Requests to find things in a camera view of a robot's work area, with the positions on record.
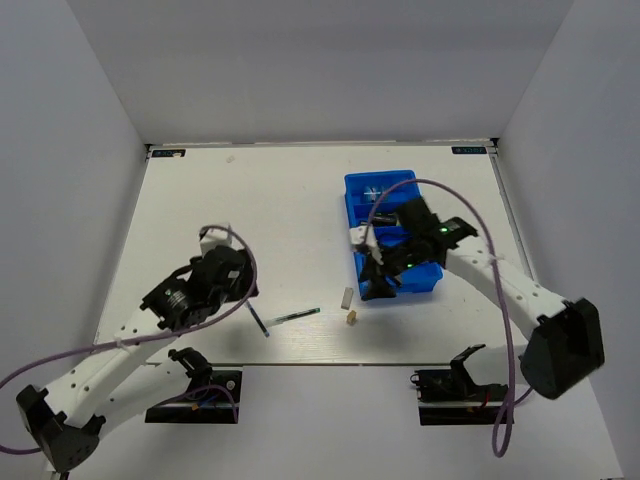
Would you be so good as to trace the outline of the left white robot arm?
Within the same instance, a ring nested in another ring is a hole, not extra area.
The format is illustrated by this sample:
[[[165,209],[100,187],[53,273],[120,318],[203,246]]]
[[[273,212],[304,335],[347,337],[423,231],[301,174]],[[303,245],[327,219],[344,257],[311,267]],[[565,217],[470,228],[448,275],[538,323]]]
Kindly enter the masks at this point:
[[[113,341],[92,347],[46,386],[25,386],[16,396],[19,412],[53,470],[75,469],[117,426],[165,400],[214,390],[211,365],[191,347],[170,349],[158,365],[147,361],[224,304],[239,307],[255,293],[250,250],[218,245],[152,289]]]

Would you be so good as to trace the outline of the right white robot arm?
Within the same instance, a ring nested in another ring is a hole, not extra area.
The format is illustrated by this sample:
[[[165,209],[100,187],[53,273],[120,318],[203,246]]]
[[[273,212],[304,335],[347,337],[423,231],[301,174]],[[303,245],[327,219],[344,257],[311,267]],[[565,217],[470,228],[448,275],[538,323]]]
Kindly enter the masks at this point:
[[[381,244],[366,223],[349,231],[353,249],[365,256],[359,275],[364,300],[393,298],[404,272],[437,264],[498,307],[506,325],[524,337],[525,345],[508,341],[504,352],[484,358],[487,367],[505,359],[510,382],[554,400],[604,365],[599,311],[592,302],[570,301],[544,288],[500,259],[487,234],[459,217],[440,220],[421,197],[401,204],[396,215],[408,235],[394,245]]]

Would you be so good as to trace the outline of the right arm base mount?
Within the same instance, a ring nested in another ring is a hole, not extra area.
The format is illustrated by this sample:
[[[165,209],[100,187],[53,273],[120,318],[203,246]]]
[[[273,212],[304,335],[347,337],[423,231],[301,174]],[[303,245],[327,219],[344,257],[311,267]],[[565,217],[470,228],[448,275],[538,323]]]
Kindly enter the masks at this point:
[[[421,426],[488,426],[495,422],[508,387],[457,381],[451,369],[416,370],[409,381],[417,393]]]

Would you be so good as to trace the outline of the purple cap highlighter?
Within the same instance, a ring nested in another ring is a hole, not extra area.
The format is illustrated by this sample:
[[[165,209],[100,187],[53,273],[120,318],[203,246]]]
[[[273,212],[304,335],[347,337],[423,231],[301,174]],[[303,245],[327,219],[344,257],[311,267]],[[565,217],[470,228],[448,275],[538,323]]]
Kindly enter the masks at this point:
[[[406,237],[408,233],[401,227],[380,227],[375,228],[377,237]]]

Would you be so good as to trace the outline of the blue tape box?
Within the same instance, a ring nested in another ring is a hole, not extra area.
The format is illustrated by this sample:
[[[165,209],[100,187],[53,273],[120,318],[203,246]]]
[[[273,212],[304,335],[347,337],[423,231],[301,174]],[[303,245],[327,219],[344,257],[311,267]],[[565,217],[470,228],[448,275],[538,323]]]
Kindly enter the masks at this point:
[[[364,203],[374,204],[385,191],[386,188],[384,186],[365,186],[362,192],[362,201]]]

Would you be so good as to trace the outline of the grey eraser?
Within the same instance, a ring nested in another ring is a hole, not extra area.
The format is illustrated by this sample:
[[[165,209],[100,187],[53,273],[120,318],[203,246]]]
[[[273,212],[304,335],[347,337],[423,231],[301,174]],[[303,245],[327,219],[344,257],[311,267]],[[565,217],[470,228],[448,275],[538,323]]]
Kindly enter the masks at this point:
[[[341,300],[340,308],[343,310],[349,310],[354,296],[354,290],[351,287],[344,289],[343,297]]]

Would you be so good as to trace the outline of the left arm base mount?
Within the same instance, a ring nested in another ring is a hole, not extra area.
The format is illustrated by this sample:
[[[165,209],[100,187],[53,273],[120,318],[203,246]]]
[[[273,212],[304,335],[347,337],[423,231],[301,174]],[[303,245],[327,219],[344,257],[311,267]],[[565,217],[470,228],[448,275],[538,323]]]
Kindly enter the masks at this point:
[[[147,424],[233,425],[239,420],[242,369],[212,372],[208,387],[189,387],[187,393],[146,411]]]

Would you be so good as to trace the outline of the blue pen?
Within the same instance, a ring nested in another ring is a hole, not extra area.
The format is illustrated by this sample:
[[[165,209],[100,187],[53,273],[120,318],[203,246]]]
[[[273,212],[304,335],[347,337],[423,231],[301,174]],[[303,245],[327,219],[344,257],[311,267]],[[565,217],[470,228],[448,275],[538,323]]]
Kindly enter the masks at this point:
[[[260,330],[263,333],[263,335],[266,338],[269,338],[270,337],[270,332],[269,332],[267,326],[264,324],[264,322],[262,321],[262,319],[260,318],[260,316],[258,315],[257,311],[255,310],[255,308],[253,307],[253,305],[251,304],[251,302],[249,300],[247,300],[247,302],[246,302],[246,307],[249,310],[252,318],[257,323],[257,325],[260,328]]]

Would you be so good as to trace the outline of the green pen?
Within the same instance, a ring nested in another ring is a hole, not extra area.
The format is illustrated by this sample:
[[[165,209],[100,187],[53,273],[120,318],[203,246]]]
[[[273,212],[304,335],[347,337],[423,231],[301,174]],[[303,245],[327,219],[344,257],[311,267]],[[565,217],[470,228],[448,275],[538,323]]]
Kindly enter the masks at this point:
[[[290,313],[287,315],[283,315],[283,316],[279,316],[270,320],[267,320],[264,322],[265,326],[267,328],[272,328],[275,327],[276,325],[288,322],[288,321],[292,321],[292,320],[297,320],[297,319],[301,319],[304,317],[308,317],[311,315],[315,315],[321,312],[320,308],[312,308],[312,309],[308,309],[308,310],[303,310],[303,311],[299,311],[299,312],[294,312],[294,313]]]

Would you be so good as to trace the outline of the green cap highlighter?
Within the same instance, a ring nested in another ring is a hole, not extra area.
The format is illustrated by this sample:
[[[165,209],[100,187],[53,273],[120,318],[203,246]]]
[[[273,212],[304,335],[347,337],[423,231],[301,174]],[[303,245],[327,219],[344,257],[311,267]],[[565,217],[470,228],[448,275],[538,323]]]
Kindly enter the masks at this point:
[[[394,226],[398,224],[398,218],[395,214],[375,215],[372,219],[374,225]]]

